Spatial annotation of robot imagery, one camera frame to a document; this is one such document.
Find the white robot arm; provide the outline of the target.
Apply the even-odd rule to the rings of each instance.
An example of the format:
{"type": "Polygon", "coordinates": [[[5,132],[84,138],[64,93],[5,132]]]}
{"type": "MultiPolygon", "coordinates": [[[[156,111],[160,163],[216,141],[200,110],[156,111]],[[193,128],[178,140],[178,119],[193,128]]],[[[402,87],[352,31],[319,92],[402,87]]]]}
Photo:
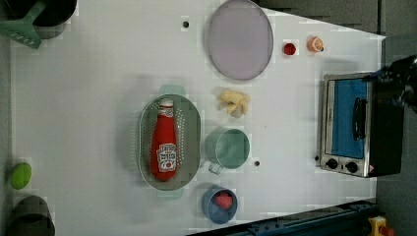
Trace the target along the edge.
{"type": "Polygon", "coordinates": [[[376,99],[396,107],[407,105],[413,111],[417,109],[416,56],[411,55],[382,67],[374,75],[376,99]]]}

